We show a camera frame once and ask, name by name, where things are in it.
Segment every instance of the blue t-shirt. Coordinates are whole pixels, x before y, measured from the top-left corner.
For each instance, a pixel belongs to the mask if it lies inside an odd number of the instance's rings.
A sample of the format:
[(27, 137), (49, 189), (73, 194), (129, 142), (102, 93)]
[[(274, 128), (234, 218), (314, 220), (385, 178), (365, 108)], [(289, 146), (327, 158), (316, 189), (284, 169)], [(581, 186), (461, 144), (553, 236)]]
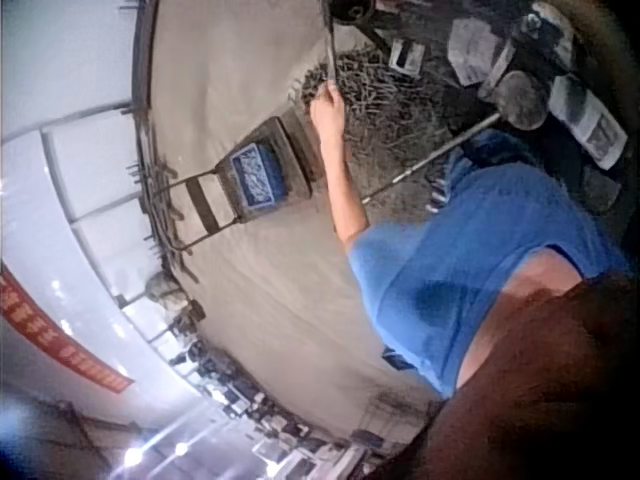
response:
[(477, 169), (462, 159), (449, 204), (422, 226), (380, 225), (349, 254), (367, 312), (384, 343), (443, 396), (511, 274), (544, 248), (583, 278), (629, 265), (553, 179), (522, 164)]

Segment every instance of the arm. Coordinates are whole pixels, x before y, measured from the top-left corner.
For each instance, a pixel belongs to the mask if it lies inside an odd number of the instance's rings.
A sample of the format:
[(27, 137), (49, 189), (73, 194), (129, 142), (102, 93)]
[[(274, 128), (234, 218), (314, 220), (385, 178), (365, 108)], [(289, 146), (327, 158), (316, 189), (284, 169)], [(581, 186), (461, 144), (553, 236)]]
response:
[(318, 90), (311, 103), (311, 120), (320, 137), (333, 223), (343, 248), (349, 252), (369, 221), (347, 166), (344, 102), (334, 83), (325, 83)]

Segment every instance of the concrete floor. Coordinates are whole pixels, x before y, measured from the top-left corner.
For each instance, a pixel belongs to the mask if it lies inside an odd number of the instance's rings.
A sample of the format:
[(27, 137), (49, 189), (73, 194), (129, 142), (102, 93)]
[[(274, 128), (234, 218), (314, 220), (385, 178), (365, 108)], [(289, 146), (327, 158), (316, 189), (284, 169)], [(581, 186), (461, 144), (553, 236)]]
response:
[[(317, 9), (314, 0), (162, 0), (153, 116), (159, 151), (181, 176), (213, 167), (286, 103), (293, 80), (322, 56)], [(339, 34), (343, 46), (360, 41)], [(202, 225), (183, 193), (175, 202), (188, 217), (182, 238), (195, 238)], [(200, 284), (180, 281), (207, 312), (203, 334), (308, 421), (348, 437), (382, 392), (419, 410), (433, 398), (380, 359), (320, 191), (203, 242), (186, 261)], [(388, 414), (365, 427), (406, 441), (420, 420), (401, 417), (391, 433), (382, 428)]]

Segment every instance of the pile of metal scraps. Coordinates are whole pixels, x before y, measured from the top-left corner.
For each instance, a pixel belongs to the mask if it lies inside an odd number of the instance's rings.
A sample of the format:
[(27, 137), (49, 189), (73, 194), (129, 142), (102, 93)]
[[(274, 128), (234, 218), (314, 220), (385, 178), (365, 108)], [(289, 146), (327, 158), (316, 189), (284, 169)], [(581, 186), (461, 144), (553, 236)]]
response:
[[(338, 86), (347, 109), (345, 137), (353, 152), (351, 174), (366, 194), (428, 155), (448, 137), (446, 88), (432, 78), (412, 78), (388, 67), (374, 47), (339, 53)], [(295, 87), (308, 109), (326, 79), (326, 66), (309, 70)], [(428, 183), (423, 175), (381, 195), (368, 207), (376, 220), (426, 218)]]

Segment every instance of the ceiling light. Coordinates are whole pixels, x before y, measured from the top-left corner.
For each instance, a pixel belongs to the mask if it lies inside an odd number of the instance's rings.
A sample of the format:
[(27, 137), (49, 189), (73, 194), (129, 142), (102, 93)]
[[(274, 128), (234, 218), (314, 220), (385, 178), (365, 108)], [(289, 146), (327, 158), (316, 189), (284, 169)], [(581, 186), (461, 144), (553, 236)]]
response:
[(117, 323), (113, 324), (113, 329), (115, 330), (116, 335), (118, 335), (120, 338), (124, 338), (126, 336), (124, 333), (124, 329)]
[(124, 466), (135, 467), (142, 462), (142, 450), (139, 448), (130, 448), (124, 454)]
[(222, 393), (220, 390), (210, 390), (210, 392), (211, 398), (213, 398), (216, 402), (219, 402), (223, 405), (229, 404), (229, 400), (227, 400), (227, 397), (225, 397), (224, 393)]
[(185, 453), (187, 453), (187, 450), (189, 450), (189, 445), (187, 445), (184, 442), (180, 442), (178, 444), (176, 444), (176, 455), (181, 457), (182, 455), (184, 455)]
[(267, 477), (269, 478), (275, 477), (280, 471), (280, 468), (282, 467), (280, 466), (279, 463), (267, 462)]
[(66, 333), (70, 337), (73, 337), (73, 330), (71, 330), (71, 325), (69, 325), (69, 322), (67, 322), (64, 318), (60, 320), (60, 327), (62, 328), (62, 331), (64, 333)]

